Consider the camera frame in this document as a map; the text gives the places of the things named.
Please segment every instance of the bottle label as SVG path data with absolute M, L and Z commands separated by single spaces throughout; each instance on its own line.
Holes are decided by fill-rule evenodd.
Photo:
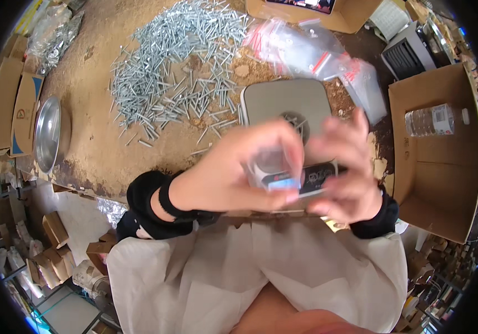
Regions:
M 448 122 L 447 108 L 447 104 L 432 108 L 432 122 L 437 135 L 451 135 L 454 133 Z

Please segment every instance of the metal bowl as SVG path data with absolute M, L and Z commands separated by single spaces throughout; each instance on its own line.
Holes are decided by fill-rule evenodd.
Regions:
M 70 116 L 61 109 L 59 98 L 49 97 L 42 105 L 35 126 L 35 159 L 44 174 L 59 164 L 70 147 Z

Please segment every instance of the floor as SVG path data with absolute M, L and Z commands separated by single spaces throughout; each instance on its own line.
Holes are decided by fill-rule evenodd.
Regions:
M 31 191 L 31 196 L 34 203 L 31 217 L 40 217 L 33 219 L 35 227 L 42 224 L 41 215 L 55 210 L 59 213 L 70 237 L 68 246 L 74 254 L 76 264 L 88 258 L 85 253 L 88 244 L 97 242 L 99 237 L 111 229 L 106 215 L 98 210 L 95 200 L 70 192 L 55 193 L 52 184 L 41 179 L 37 180 L 37 188 Z

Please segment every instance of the person's right hand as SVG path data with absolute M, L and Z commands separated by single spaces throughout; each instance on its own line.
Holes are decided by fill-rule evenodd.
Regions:
M 253 188 L 243 168 L 263 148 L 281 146 L 292 173 L 300 175 L 304 152 L 300 136 L 283 119 L 229 131 L 190 170 L 170 185 L 171 203 L 180 210 L 278 210 L 298 199 L 298 190 Z
M 356 108 L 352 122 L 329 117 L 323 135 L 309 140 L 312 152 L 324 160 L 336 159 L 349 170 L 329 177 L 321 197 L 308 204 L 308 211 L 328 216 L 339 224 L 372 219 L 382 207 L 382 193 L 372 174 L 367 137 L 369 122 L 362 109 Z

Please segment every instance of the finger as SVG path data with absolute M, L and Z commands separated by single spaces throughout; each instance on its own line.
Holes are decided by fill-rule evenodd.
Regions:
M 307 211 L 319 216 L 326 216 L 337 222 L 351 222 L 352 217 L 343 207 L 326 198 L 316 199 L 308 204 Z
M 313 146 L 313 154 L 319 159 L 336 159 L 338 164 L 342 164 L 350 170 L 356 170 L 362 175 L 370 175 L 372 173 L 368 151 L 363 152 L 343 139 L 314 140 L 311 142 L 311 145 Z
M 236 187 L 233 192 L 233 205 L 236 210 L 257 210 L 269 212 L 279 210 L 298 200 L 298 190 L 266 191 L 248 186 Z
M 278 145 L 284 148 L 292 171 L 300 172 L 304 160 L 302 139 L 285 120 L 278 119 L 248 128 L 240 137 L 240 145 L 237 147 L 243 162 L 247 162 L 260 149 Z
M 361 134 L 362 138 L 366 141 L 369 136 L 369 119 L 362 108 L 355 108 L 352 113 L 352 123 L 354 128 Z
M 350 170 L 342 176 L 327 178 L 322 188 L 332 198 L 358 199 L 376 188 L 376 184 L 373 179 Z
M 324 120 L 323 130 L 321 138 L 339 136 L 356 145 L 363 145 L 363 135 L 352 122 L 344 122 L 337 117 L 330 116 Z

